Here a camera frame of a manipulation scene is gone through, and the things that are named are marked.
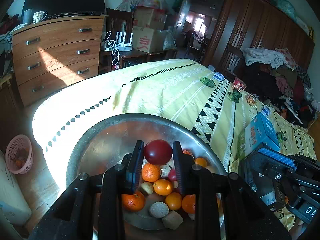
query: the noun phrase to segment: wooden dresser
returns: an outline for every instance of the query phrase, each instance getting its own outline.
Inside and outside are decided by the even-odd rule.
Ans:
[[[98,75],[104,16],[64,17],[13,33],[13,67],[24,106]]]

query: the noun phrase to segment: orange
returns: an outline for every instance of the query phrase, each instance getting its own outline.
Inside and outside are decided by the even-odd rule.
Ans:
[[[143,209],[146,203],[144,195],[138,190],[133,195],[122,194],[121,200],[122,205],[133,212]]]
[[[146,163],[141,170],[141,176],[144,181],[155,182],[160,178],[160,174],[160,167],[150,163]]]
[[[188,151],[188,150],[183,150],[182,151],[184,154],[188,154],[188,155],[191,155],[192,157],[193,157],[193,155],[192,155],[192,153],[190,152],[190,151]]]
[[[172,192],[167,195],[164,202],[168,205],[169,210],[178,210],[181,208],[182,197],[179,193]]]
[[[195,214],[196,213],[196,195],[186,195],[182,199],[181,206],[185,212],[189,214]]]
[[[204,168],[208,166],[207,161],[204,158],[196,158],[195,163],[201,165]]]
[[[166,179],[158,179],[154,184],[153,184],[153,189],[155,190],[156,193],[158,193],[161,196],[167,196],[169,195],[172,190],[173,186],[170,181]]]

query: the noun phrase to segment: cardboard box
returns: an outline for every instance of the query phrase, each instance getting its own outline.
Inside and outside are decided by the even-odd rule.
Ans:
[[[164,10],[139,6],[134,12],[133,26],[163,30],[166,18]]]
[[[10,223],[23,226],[31,216],[31,210],[22,195],[15,175],[8,170],[1,150],[0,180],[0,209]]]
[[[132,47],[144,52],[155,52],[163,50],[166,31],[150,28],[132,28]]]
[[[247,157],[260,143],[265,143],[275,151],[280,150],[278,138],[272,123],[262,113],[258,113],[248,126],[239,134],[237,157]]]

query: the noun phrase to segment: drawer handle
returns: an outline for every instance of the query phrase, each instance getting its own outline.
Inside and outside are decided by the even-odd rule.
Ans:
[[[40,37],[35,38],[34,40],[31,40],[31,41],[26,41],[26,45],[29,45],[29,44],[37,42],[37,41],[40,41]]]
[[[32,66],[29,66],[28,70],[34,69],[35,67],[39,67],[40,65],[41,65],[41,62],[38,62],[38,63],[36,63],[36,64],[34,64]]]
[[[85,70],[78,70],[77,74],[84,74],[86,72],[89,72],[89,68],[86,68]]]
[[[83,33],[83,32],[90,32],[90,31],[92,31],[92,29],[91,29],[91,28],[79,29],[79,32],[80,32],[80,33]]]
[[[77,53],[82,54],[82,53],[87,53],[89,51],[90,51],[90,49],[84,49],[84,50],[78,50]]]
[[[33,93],[37,92],[37,91],[40,91],[41,89],[44,89],[44,85],[41,85],[40,87],[37,87],[37,88],[34,88],[32,90]]]

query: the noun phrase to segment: polka dot mug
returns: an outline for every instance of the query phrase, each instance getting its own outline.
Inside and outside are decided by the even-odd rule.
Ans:
[[[48,12],[45,12],[45,11],[36,12],[33,14],[32,22],[33,23],[41,22],[47,15],[48,15]]]

